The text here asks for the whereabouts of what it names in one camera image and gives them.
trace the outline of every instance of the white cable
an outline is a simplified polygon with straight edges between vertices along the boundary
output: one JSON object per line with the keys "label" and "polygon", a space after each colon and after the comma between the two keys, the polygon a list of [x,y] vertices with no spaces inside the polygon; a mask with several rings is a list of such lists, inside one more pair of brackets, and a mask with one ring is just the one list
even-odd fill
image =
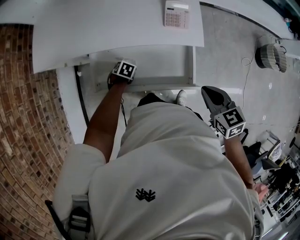
{"label": "white cable", "polygon": [[278,127],[282,127],[282,128],[289,128],[291,130],[293,130],[294,128],[296,127],[299,127],[300,126],[300,121],[297,122],[297,124],[295,126],[282,126],[282,125],[278,125],[278,124],[268,124],[268,123],[246,123],[246,124],[249,124],[249,125],[268,125],[268,126],[278,126]]}
{"label": "white cable", "polygon": [[[254,59],[254,56],[255,56],[255,53],[256,53],[257,42],[258,42],[258,40],[259,40],[260,38],[262,38],[262,37],[268,37],[268,38],[271,38],[271,43],[272,43],[273,38],[275,38],[275,42],[274,42],[274,43],[277,43],[277,42],[278,42],[278,39],[282,39],[282,38],[280,38],[280,37],[275,37],[275,36],[273,36],[273,35],[270,35],[270,36],[262,35],[262,36],[260,36],[259,38],[256,39],[256,43],[255,43],[255,51],[254,51],[254,54],[253,54],[251,60],[250,60],[249,58],[242,58],[241,64],[242,64],[244,67],[248,67],[248,66],[249,66],[249,69],[248,69],[248,72],[247,72],[247,75],[246,75],[246,80],[245,80],[244,89],[243,89],[243,107],[242,107],[242,110],[244,109],[244,105],[245,105],[245,104],[244,104],[244,103],[245,103],[245,88],[246,88],[246,84],[247,84],[248,74],[249,74],[249,72],[250,72],[251,64],[252,64],[252,62],[253,62],[253,59]],[[243,64],[243,60],[244,60],[244,59],[247,59],[247,60],[249,61],[249,63],[246,64],[246,65],[244,65],[244,64]],[[268,125],[268,126],[279,126],[279,127],[284,127],[284,126],[280,126],[280,125],[276,125],[276,124],[267,124],[267,123],[247,123],[247,124],[249,124],[249,125]],[[289,128],[290,131],[292,131],[294,128],[299,127],[299,126],[300,126],[300,121],[298,121],[297,124],[296,124],[295,126],[284,127],[284,128]]]}
{"label": "white cable", "polygon": [[[258,42],[258,40],[261,39],[262,37],[268,37],[268,38],[271,38],[271,43],[272,43],[272,39],[273,39],[273,38],[276,39],[276,40],[275,40],[275,43],[277,42],[277,39],[279,39],[279,38],[277,38],[277,37],[275,37],[275,36],[272,36],[272,35],[270,35],[270,36],[267,36],[267,35],[262,35],[262,36],[260,36],[259,38],[256,39],[256,43],[255,43],[255,51],[254,51],[254,54],[253,54],[253,56],[252,56],[252,59],[250,60],[249,58],[242,58],[241,64],[242,64],[244,67],[248,67],[248,66],[249,66],[249,69],[248,69],[248,72],[247,72],[247,75],[246,75],[246,80],[245,80],[244,89],[243,89],[243,107],[242,107],[242,110],[244,109],[244,105],[245,105],[245,104],[244,104],[244,103],[245,103],[245,88],[246,88],[246,84],[247,84],[248,74],[249,74],[249,72],[250,72],[251,64],[252,64],[252,62],[253,62],[253,59],[254,59],[254,56],[255,56],[255,53],[256,53],[257,42]],[[247,59],[247,60],[249,61],[249,63],[246,64],[246,65],[244,65],[244,64],[243,64],[243,60],[244,60],[244,59]]]}

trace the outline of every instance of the black chair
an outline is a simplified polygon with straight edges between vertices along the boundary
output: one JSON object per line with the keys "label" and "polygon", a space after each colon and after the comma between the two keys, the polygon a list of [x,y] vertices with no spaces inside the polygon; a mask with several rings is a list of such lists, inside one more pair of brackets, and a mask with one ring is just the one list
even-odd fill
{"label": "black chair", "polygon": [[256,142],[250,147],[244,146],[244,152],[248,159],[249,165],[252,169],[253,175],[257,174],[261,167],[264,170],[271,170],[271,169],[279,169],[280,167],[275,164],[272,160],[269,159],[270,154],[273,150],[280,144],[280,140],[277,140],[276,143],[272,146],[269,151],[265,151],[264,153],[260,154],[260,148],[262,143]]}

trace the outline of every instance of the brick wall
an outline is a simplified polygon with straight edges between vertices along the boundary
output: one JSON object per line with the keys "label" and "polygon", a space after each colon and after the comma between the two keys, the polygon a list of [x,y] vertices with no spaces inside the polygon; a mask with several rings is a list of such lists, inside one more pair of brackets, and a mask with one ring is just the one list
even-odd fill
{"label": "brick wall", "polygon": [[55,71],[33,74],[32,33],[0,25],[0,239],[56,237],[44,200],[73,143]]}

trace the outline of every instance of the calculator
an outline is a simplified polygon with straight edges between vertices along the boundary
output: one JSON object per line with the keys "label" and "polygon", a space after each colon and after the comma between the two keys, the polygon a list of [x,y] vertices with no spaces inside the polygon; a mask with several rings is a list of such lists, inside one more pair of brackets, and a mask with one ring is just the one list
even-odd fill
{"label": "calculator", "polygon": [[190,6],[181,1],[167,0],[165,2],[165,26],[188,28]]}

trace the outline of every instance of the backpack strap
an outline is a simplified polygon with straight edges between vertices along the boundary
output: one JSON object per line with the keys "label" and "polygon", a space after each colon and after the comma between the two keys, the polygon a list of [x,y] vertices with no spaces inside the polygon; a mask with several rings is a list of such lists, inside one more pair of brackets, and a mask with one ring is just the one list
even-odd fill
{"label": "backpack strap", "polygon": [[52,207],[52,202],[45,204],[53,218],[57,229],[65,240],[86,240],[91,229],[88,195],[72,195],[72,210],[69,216],[67,231]]}
{"label": "backpack strap", "polygon": [[69,235],[72,240],[85,240],[90,232],[89,199],[87,195],[72,195]]}
{"label": "backpack strap", "polygon": [[254,207],[254,224],[251,240],[261,240],[263,237],[263,214],[260,207]]}

